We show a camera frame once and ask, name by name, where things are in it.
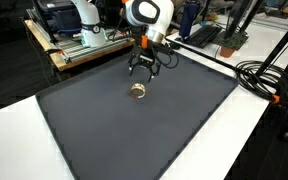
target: white table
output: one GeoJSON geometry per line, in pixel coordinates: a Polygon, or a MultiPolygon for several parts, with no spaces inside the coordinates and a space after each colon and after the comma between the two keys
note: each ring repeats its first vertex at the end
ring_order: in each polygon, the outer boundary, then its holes
{"type": "MultiPolygon", "coordinates": [[[[248,32],[246,46],[232,58],[220,59],[232,65],[246,59],[264,60],[285,33],[255,25],[248,32]]],[[[201,51],[214,55],[216,48],[213,45],[201,51]]],[[[234,76],[231,70],[212,61],[184,49],[178,52],[234,76]]],[[[285,67],[287,63],[288,50],[277,64],[285,67]]],[[[222,180],[267,105],[267,101],[236,88],[161,179],[222,180]]],[[[0,110],[0,180],[5,179],[73,179],[34,96],[0,110]]]]}

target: gray mat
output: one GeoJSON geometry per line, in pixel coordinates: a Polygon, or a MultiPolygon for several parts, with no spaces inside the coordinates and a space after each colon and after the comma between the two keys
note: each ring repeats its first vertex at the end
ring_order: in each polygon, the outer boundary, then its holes
{"type": "Polygon", "coordinates": [[[179,57],[177,68],[162,67],[150,83],[144,68],[129,76],[123,56],[37,94],[76,179],[159,179],[237,86],[235,79],[179,57]],[[147,89],[142,99],[129,94],[138,82],[147,89]]]}

